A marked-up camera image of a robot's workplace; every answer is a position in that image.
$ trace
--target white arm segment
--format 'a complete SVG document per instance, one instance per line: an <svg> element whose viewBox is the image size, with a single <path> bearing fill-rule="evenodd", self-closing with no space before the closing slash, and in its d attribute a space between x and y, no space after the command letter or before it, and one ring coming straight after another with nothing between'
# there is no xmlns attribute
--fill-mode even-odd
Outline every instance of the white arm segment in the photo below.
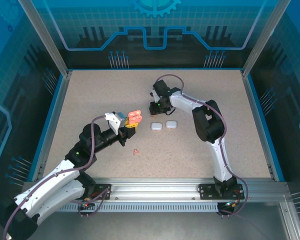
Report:
<svg viewBox="0 0 300 240"><path fill-rule="evenodd" d="M213 144L208 141L206 143L208 144L212 154L214 177L218 179L220 182L229 180L232 177L232 175L227 170L224 160L222 158L220 145L219 145L219 138L215 140ZM228 165L229 169L232 171L229 165L228 156L226 152L225 138L222 139L221 143L222 143L222 149L223 149L226 164Z"/></svg>
<svg viewBox="0 0 300 240"><path fill-rule="evenodd" d="M191 96L189 96L187 94L184 94L184 93L181 94L180 91L176 91L170 96L171 105L175 108L182 109L183 111L192 115L193 109L202 106L202 104L198 103L199 101L205 103L205 101L203 101L203 100L191 101L191 100L185 98L184 96L187 96L187 97L193 99ZM221 155L220 146L219 146L219 138L213 144L208 141L206 143L208 144L211 154L212 154L213 166L214 166L214 177L221 182L229 180L232 177L232 175L227 170L227 168L224 164L224 161L223 161L223 158ZM227 153L226 153L224 138L222 139L222 149L224 152L226 163L227 163L228 167L230 168Z"/></svg>
<svg viewBox="0 0 300 240"><path fill-rule="evenodd" d="M43 179L41 179L36 185L28 189L27 191L17 195L15 198L15 203L19 205L24 198L31 192L32 189L34 189L37 185L39 185L44 179L47 177L54 175L55 173L67 170L67 169L73 169L74 164L70 162L69 160L62 160L60 164L47 176L45 176ZM57 177L53 177L46 183L44 183L40 190L35 191L31 197L29 197L29 200L26 201L22 205L22 209L27 209L26 214L32 218L38 211L39 208L49 199L52 195L54 195L59 189L61 189L64 185L69 183L71 180L77 178L80 175L78 170L75 171L69 171L62 174L59 174Z"/></svg>
<svg viewBox="0 0 300 240"><path fill-rule="evenodd" d="M51 196L37 212L40 214L36 224L38 226L51 214L61 208L63 205L80 198L85 193L81 182L72 180L67 185L62 187L57 193Z"/></svg>

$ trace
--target orange object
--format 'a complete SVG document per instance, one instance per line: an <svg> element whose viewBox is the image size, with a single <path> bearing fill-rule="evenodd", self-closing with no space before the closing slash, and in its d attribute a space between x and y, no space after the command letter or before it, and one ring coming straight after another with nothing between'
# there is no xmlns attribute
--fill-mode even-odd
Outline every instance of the orange object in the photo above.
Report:
<svg viewBox="0 0 300 240"><path fill-rule="evenodd" d="M140 123L142 120L140 110L129 112L128 117L129 117L129 119L128 119L129 124L137 124L137 123Z"/></svg>

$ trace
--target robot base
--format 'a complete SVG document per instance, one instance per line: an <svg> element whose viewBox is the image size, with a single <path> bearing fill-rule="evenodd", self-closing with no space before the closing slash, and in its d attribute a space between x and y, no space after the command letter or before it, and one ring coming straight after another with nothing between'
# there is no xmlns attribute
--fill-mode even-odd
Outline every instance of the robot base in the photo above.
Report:
<svg viewBox="0 0 300 240"><path fill-rule="evenodd" d="M215 184L200 184L198 187L198 192L200 193L201 200L244 200L245 194L242 187L242 184L236 184L229 188L223 193L223 196L220 196L218 191L215 188Z"/></svg>

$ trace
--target black cable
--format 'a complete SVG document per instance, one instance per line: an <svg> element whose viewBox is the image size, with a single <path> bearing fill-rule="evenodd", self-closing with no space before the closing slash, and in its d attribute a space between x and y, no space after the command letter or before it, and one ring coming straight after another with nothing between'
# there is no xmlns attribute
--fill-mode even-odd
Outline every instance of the black cable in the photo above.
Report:
<svg viewBox="0 0 300 240"><path fill-rule="evenodd" d="M174 108L170 113L166 113L166 112L165 112L165 115L170 116L171 114L174 113L175 110L176 110L176 108Z"/></svg>

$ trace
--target gear logo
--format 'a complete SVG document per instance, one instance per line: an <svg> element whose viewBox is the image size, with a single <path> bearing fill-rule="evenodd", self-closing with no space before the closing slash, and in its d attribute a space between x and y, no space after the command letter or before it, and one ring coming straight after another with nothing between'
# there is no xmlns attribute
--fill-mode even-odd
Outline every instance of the gear logo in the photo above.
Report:
<svg viewBox="0 0 300 240"><path fill-rule="evenodd" d="M131 3L134 5L134 10L139 10L140 14L156 18L158 15L163 17L165 14L170 14L171 10L176 10L181 0L131 0Z"/></svg>
<svg viewBox="0 0 300 240"><path fill-rule="evenodd" d="M0 15L8 23L12 25L19 15L19 3L17 0L0 0Z"/></svg>

